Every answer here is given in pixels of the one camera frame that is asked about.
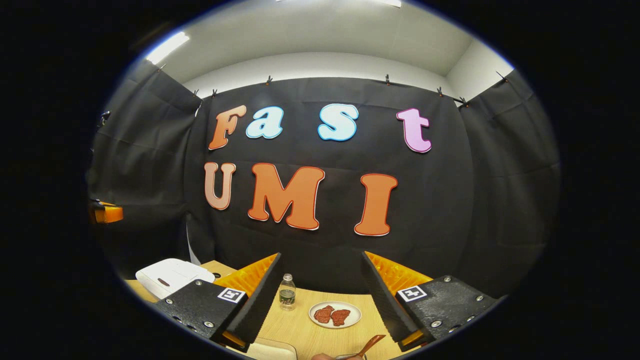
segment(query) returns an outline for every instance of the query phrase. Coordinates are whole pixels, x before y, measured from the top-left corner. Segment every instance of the plastic water bottle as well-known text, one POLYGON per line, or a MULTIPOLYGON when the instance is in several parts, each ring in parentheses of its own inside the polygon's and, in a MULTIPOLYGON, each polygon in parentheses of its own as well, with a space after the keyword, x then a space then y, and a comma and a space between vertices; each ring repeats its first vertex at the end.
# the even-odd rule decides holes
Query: plastic water bottle
POLYGON ((282 277, 278 294, 280 296, 280 309, 286 311, 293 310, 294 303, 296 302, 296 285, 293 283, 293 276, 291 276, 291 274, 284 274, 282 277))

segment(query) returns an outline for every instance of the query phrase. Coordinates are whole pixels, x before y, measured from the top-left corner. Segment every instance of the pink letter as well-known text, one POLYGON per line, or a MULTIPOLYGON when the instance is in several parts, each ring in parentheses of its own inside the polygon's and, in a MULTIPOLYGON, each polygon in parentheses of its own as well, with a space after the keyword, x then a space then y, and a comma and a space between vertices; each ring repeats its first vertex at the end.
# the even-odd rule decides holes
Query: pink letter
POLYGON ((431 150, 431 142, 422 139, 422 126, 429 127, 429 120, 421 117, 418 109, 411 108, 396 114, 398 120, 404 121, 404 142, 415 152, 431 150))

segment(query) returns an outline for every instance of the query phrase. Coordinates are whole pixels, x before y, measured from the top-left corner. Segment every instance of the light blue letter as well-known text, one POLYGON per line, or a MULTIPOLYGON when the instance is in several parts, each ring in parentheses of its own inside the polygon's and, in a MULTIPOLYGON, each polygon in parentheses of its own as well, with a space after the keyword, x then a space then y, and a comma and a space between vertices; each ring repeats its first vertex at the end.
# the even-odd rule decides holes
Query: light blue letter
POLYGON ((356 133, 358 109, 353 105, 329 104, 320 110, 318 134, 322 140, 349 140, 356 133))
POLYGON ((282 128, 280 127, 282 115, 284 115, 284 110, 278 106, 269 106, 256 111, 255 114, 253 114, 253 118, 256 120, 252 121, 251 124, 246 127, 246 135, 254 139, 260 136, 273 139, 282 132, 282 128))

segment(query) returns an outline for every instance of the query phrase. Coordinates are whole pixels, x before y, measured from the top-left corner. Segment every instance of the white plate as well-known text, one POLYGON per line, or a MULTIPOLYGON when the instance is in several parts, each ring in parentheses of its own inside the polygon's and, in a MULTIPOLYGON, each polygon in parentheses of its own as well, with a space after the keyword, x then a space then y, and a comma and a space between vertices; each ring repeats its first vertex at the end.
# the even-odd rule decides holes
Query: white plate
POLYGON ((358 321, 360 321, 360 318, 362 317, 362 313, 360 312, 360 309, 349 304, 348 302, 342 302, 342 301, 325 301, 325 302, 321 302, 319 304, 313 305, 311 307, 311 309, 309 309, 309 318, 311 319, 311 321, 313 321, 314 323, 320 325, 321 327, 327 327, 329 329, 342 329, 344 327, 349 327, 355 323, 357 323, 358 321), (333 320, 329 320, 328 323, 321 323, 319 321, 317 321, 314 318, 314 314, 316 313, 316 311, 322 309, 323 307, 330 305, 333 310, 350 310, 351 313, 349 314, 349 316, 347 316, 346 319, 344 319, 344 325, 341 326, 333 326, 333 320))

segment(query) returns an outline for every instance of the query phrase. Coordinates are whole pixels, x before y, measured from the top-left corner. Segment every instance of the black fabric backdrop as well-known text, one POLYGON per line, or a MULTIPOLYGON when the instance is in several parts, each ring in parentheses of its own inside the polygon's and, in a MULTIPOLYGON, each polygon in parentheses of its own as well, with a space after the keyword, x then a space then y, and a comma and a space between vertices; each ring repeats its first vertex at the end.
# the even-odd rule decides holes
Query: black fabric backdrop
POLYGON ((189 260, 184 231, 184 153, 201 100, 144 61, 128 72, 104 109, 93 143, 91 198, 123 206, 102 246, 128 279, 165 258, 189 260))
MULTIPOLYGON (((123 275, 163 258, 188 260, 187 237, 201 262, 241 268, 275 252, 298 286, 365 293, 358 253, 368 250, 423 274, 452 274, 491 296, 509 293, 548 240, 559 191, 557 151, 536 96, 514 71, 458 109, 450 97, 366 79, 310 78, 245 86, 207 97, 151 64, 136 69, 106 106, 113 115, 95 139, 90 194, 123 205, 104 246, 123 275), (353 104, 357 131, 322 140, 319 112, 353 104), (210 151, 216 116, 247 107, 228 144, 210 151), (252 115, 284 110, 274 139, 248 138, 252 115), (427 153, 411 151, 396 113, 417 108, 427 153), (219 211, 204 194, 204 164, 234 163, 231 201, 219 211), (273 217, 249 218, 259 162, 276 166, 284 186, 302 166, 319 167, 320 227, 307 231, 273 217), (365 200, 360 177, 394 176, 386 236, 353 231, 365 200)), ((215 190, 220 196, 221 171, 215 190)))

